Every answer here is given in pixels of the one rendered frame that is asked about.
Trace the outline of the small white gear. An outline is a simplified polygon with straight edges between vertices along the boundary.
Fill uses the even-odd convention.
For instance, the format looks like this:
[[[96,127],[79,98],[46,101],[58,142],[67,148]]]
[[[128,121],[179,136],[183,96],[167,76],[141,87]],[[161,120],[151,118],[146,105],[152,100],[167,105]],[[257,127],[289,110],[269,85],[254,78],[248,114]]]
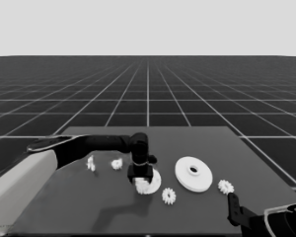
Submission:
[[[123,162],[121,158],[115,159],[111,161],[111,167],[114,170],[120,170],[122,168]]]
[[[220,180],[218,183],[218,190],[224,194],[227,195],[229,193],[232,193],[235,189],[234,186],[227,180]]]
[[[141,195],[145,195],[150,187],[150,183],[146,181],[144,178],[136,178],[135,179],[135,188],[137,192]]]

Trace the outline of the white round carrier with pins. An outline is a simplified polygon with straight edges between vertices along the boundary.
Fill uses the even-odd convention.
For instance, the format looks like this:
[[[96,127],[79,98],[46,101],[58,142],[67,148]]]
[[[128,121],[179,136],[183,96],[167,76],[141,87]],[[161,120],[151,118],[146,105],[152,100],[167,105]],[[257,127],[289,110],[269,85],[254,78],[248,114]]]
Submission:
[[[156,193],[162,184],[162,178],[158,170],[153,170],[153,179],[148,184],[147,189],[145,190],[145,195],[151,195]]]

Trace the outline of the small white T-shaped piece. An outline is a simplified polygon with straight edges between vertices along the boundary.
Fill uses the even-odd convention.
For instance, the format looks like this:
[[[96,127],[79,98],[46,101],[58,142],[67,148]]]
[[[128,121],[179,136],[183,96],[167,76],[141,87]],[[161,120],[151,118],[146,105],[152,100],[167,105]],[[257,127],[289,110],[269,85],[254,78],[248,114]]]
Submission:
[[[94,156],[91,155],[88,159],[87,159],[87,169],[91,170],[92,172],[96,171],[96,164],[94,163]]]

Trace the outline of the white gear with long teeth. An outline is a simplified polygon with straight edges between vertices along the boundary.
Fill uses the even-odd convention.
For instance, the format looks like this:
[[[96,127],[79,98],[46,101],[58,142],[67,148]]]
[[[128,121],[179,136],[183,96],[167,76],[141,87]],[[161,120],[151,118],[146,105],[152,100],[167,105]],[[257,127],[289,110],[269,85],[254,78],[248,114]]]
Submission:
[[[171,188],[162,191],[162,200],[165,204],[174,204],[177,199],[176,192]]]

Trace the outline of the large thick white disc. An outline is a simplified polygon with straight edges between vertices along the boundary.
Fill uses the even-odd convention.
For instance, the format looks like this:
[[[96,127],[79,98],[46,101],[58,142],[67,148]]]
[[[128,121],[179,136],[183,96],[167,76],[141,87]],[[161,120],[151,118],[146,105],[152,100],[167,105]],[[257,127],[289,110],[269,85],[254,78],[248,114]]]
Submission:
[[[200,159],[191,156],[182,157],[176,162],[175,175],[183,187],[195,193],[206,192],[213,182],[210,168]]]

